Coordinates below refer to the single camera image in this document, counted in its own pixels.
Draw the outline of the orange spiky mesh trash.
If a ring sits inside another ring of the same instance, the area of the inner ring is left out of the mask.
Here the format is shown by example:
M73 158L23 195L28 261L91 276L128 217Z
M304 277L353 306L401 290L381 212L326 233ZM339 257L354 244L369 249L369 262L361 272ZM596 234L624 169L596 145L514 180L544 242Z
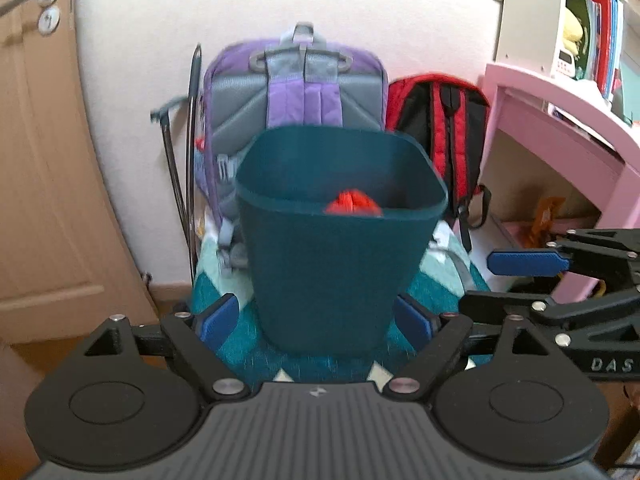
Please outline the orange spiky mesh trash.
M378 206L378 203L356 188L338 194L331 203L326 205L324 212L339 216L382 217L383 215L382 208Z

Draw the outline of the teal white zigzag blanket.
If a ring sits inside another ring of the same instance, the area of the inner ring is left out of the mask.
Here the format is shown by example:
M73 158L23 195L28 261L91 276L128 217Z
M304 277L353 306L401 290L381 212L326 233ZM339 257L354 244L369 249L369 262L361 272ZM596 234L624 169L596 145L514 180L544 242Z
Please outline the teal white zigzag blanket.
M250 267L229 270L207 234L192 292L203 340L251 386L386 382L485 281L445 221L250 208ZM230 304L210 309L223 296Z

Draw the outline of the red black backpack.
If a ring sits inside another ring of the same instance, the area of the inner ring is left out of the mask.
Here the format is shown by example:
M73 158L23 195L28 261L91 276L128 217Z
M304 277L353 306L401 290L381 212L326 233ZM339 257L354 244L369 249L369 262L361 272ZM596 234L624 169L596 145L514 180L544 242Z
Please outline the red black backpack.
M412 136L446 184L444 219L459 226L462 246L484 226L491 201L480 183L490 104L469 81L439 73L398 79L388 87L386 129Z

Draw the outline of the beige wooden door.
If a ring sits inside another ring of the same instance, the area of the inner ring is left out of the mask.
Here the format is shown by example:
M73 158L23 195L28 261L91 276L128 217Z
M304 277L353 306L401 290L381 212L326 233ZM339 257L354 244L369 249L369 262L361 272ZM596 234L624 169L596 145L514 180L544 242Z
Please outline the beige wooden door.
M120 232L82 95L75 0L1 0L1 338L156 310Z

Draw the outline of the pink desk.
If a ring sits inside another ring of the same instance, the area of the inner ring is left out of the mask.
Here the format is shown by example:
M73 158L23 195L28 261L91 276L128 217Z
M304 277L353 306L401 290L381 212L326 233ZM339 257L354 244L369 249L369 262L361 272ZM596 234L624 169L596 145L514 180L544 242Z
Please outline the pink desk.
M599 229L639 225L639 127L610 112L588 81L549 77L518 66L490 62L483 91L491 100L485 152L500 130L570 182L601 215ZM610 144L600 148L537 106L559 107Z

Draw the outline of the purple grey backpack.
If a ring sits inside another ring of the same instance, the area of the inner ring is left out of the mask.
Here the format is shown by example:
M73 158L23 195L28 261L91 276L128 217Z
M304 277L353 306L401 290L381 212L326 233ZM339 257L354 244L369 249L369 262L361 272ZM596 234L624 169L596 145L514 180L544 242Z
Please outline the purple grey backpack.
M248 266L235 175L254 137L298 125L381 130L388 81L373 53L327 42L299 23L279 39L226 47L203 84L195 180L215 223L219 265L231 272Z

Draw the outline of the colourful books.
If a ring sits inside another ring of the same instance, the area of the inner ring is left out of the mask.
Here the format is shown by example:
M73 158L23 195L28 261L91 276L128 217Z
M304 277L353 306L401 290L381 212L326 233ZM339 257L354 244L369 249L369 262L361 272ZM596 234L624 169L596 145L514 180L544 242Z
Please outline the colourful books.
M622 0L565 0L564 48L576 80L591 80L611 110L639 123L639 20Z

